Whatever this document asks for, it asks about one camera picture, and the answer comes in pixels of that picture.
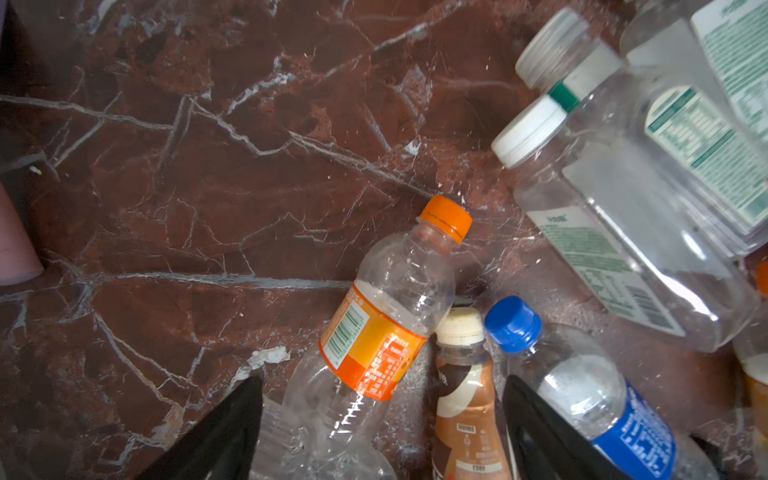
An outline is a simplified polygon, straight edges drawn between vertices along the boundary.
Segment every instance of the bottle with orange cap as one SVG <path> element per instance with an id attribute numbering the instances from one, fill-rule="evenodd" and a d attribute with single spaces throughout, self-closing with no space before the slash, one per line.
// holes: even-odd
<path id="1" fill-rule="evenodd" d="M 398 381 L 451 308 L 449 257 L 471 224 L 458 204 L 433 197 L 410 232 L 380 240 L 362 260 L 283 400 L 308 431 L 313 462 L 373 440 Z"/>

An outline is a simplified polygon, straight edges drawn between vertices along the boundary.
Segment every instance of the brown marble floor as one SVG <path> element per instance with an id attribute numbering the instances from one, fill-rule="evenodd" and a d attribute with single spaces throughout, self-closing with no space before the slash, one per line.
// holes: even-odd
<path id="1" fill-rule="evenodd" d="M 607 315 L 489 149 L 535 98 L 515 60 L 563 5 L 613 43 L 631 16 L 618 0 L 13 2 L 0 180 L 47 270 L 0 290 L 9 477 L 130 478 L 251 370 L 280 400 L 365 252 L 440 193 L 475 218 L 459 294 L 518 293 L 588 329 L 751 478 L 730 347 Z M 433 354 L 375 440 L 402 478 L 429 477 Z"/>

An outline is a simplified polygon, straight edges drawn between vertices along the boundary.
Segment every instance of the pink object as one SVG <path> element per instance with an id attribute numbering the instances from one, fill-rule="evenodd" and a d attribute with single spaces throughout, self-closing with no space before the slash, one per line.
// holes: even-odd
<path id="1" fill-rule="evenodd" d="M 0 285 L 14 285 L 43 272 L 11 198 L 0 185 Z"/>

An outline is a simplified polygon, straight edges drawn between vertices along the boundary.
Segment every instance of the green tape on bottle neck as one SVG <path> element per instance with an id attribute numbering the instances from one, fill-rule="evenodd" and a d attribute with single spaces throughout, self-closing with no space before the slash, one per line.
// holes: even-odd
<path id="1" fill-rule="evenodd" d="M 549 96 L 558 102 L 568 113 L 571 113 L 581 103 L 581 100 L 563 84 L 562 80 L 552 87 L 549 91 Z"/>

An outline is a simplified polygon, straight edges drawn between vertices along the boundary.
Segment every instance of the clear plastic bottle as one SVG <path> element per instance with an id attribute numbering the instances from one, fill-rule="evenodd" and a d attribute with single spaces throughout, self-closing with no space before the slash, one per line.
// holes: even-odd
<path id="1" fill-rule="evenodd" d="M 413 230 L 379 241 L 363 259 L 283 400 L 309 432 L 314 458 L 329 461 L 376 435 L 397 382 L 451 307 L 449 258 L 471 224 L 459 205 L 433 197 Z"/>
<path id="2" fill-rule="evenodd" d="M 695 78 L 722 109 L 733 109 L 768 141 L 768 2 L 635 0 L 620 52 L 630 65 Z"/>
<path id="3" fill-rule="evenodd" d="M 658 70 L 630 73 L 568 8 L 536 35 L 516 69 L 568 111 L 574 130 L 602 131 L 618 150 L 629 144 L 633 155 L 652 161 L 728 255 L 768 241 L 768 157 L 697 86 Z"/>
<path id="4" fill-rule="evenodd" d="M 509 296 L 485 328 L 520 376 L 579 433 L 635 480 L 717 480 L 717 471 L 686 435 L 667 424 L 586 333 L 549 323 Z"/>
<path id="5" fill-rule="evenodd" d="M 544 96 L 494 141 L 517 205 L 611 313 L 704 352 L 728 342 L 752 287 L 638 146 L 570 125 Z"/>
<path id="6" fill-rule="evenodd" d="M 392 466 L 372 445 L 357 445 L 333 462 L 312 462 L 307 431 L 298 418 L 264 397 L 259 440 L 249 480 L 396 480 Z"/>
<path id="7" fill-rule="evenodd" d="M 440 386 L 433 478 L 512 480 L 515 467 L 504 412 L 493 385 L 493 358 L 483 347 L 480 312 L 467 307 L 451 309 L 436 333 Z"/>
<path id="8" fill-rule="evenodd" d="M 746 373 L 752 400 L 752 453 L 761 478 L 768 478 L 768 309 L 733 339 L 733 349 Z"/>

